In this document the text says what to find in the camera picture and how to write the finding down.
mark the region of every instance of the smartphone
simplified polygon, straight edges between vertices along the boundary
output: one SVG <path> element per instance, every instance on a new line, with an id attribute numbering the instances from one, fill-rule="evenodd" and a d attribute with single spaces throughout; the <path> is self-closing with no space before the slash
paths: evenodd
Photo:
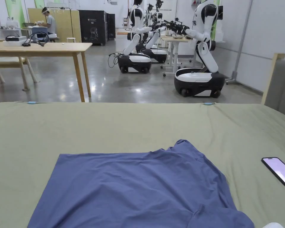
<path id="1" fill-rule="evenodd" d="M 264 157 L 262 163 L 285 185 L 285 164 L 277 157 Z"/>

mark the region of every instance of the humanoid robot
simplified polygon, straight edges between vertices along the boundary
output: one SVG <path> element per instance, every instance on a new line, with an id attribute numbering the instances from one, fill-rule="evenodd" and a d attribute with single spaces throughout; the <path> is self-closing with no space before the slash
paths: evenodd
<path id="1" fill-rule="evenodd" d="M 223 7 L 218 7 L 206 0 L 198 5 L 194 12 L 193 29 L 180 22 L 166 22 L 168 29 L 197 40 L 195 50 L 205 66 L 204 68 L 184 68 L 176 72 L 175 88 L 183 97 L 201 96 L 204 91 L 209 91 L 213 98 L 218 98 L 221 94 L 225 76 L 218 72 L 218 65 L 210 53 L 216 46 L 210 34 L 212 26 L 222 18 Z"/>
<path id="2" fill-rule="evenodd" d="M 152 65 L 151 58 L 143 53 L 134 54 L 132 50 L 135 49 L 138 43 L 143 39 L 145 33 L 156 31 L 160 26 L 163 26 L 144 26 L 144 12 L 140 8 L 142 1 L 143 0 L 134 0 L 134 4 L 129 12 L 129 17 L 132 22 L 132 33 L 128 34 L 128 40 L 131 40 L 131 42 L 129 46 L 125 48 L 123 54 L 118 55 L 118 66 L 122 73 L 135 72 L 147 74 L 150 71 Z"/>
<path id="3" fill-rule="evenodd" d="M 160 26 L 160 28 L 150 31 L 147 35 L 144 35 L 142 41 L 136 46 L 137 53 L 143 53 L 148 55 L 152 63 L 160 63 L 163 64 L 167 60 L 167 52 L 158 48 L 156 45 L 156 41 L 160 37 L 160 33 L 165 31 L 167 28 L 165 24 L 162 23 L 163 14 L 159 13 L 159 9 L 162 7 L 163 1 L 156 1 L 156 13 L 152 14 L 151 11 L 153 9 L 153 5 L 149 4 L 146 15 L 146 23 L 149 26 Z"/>

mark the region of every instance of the robot mobile base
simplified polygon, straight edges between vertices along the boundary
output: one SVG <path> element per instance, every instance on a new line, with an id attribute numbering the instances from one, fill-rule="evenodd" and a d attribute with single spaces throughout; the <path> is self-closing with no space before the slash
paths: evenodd
<path id="1" fill-rule="evenodd" d="M 166 62 L 168 54 L 163 49 L 157 48 L 156 45 L 153 45 L 151 49 L 146 49 L 145 45 L 140 43 L 136 46 L 137 53 L 143 53 L 149 56 L 152 60 L 152 63 L 163 64 Z"/>
<path id="2" fill-rule="evenodd" d="M 147 74 L 152 66 L 149 56 L 144 54 L 123 55 L 118 59 L 118 66 L 121 73 L 144 73 Z"/>
<path id="3" fill-rule="evenodd" d="M 209 91 L 210 97 L 218 98 L 225 84 L 225 76 L 220 73 L 198 73 L 202 68 L 184 68 L 176 72 L 175 89 L 183 97 L 199 96 Z"/>
<path id="4" fill-rule="evenodd" d="M 149 56 L 152 60 L 152 63 L 163 64 L 167 60 L 167 52 L 160 48 L 151 48 L 151 49 L 142 49 L 141 52 Z"/>

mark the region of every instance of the white table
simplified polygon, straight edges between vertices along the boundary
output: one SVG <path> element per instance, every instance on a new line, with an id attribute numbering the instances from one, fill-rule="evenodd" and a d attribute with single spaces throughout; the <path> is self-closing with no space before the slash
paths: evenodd
<path id="1" fill-rule="evenodd" d="M 163 76 L 165 77 L 166 75 L 175 75 L 175 73 L 178 70 L 178 47 L 179 44 L 185 43 L 185 42 L 190 42 L 190 39 L 182 38 L 182 39 L 175 39 L 173 37 L 162 37 L 164 41 L 167 41 L 169 43 L 170 48 L 170 59 L 169 59 L 169 65 L 163 65 L 166 67 L 172 67 L 172 56 L 174 55 L 174 63 L 173 63 L 173 72 L 164 72 Z"/>

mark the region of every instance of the bed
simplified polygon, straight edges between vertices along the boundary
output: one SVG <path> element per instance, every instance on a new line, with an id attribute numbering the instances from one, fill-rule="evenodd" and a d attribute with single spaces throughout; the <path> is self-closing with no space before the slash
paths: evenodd
<path id="1" fill-rule="evenodd" d="M 179 139 L 226 176 L 237 209 L 255 227 L 277 222 L 285 228 L 285 186 L 261 162 L 277 156 L 285 163 L 285 115 L 277 110 L 262 104 L 26 102 L 0 103 L 0 227 L 28 225 L 60 153 L 148 152 Z"/>

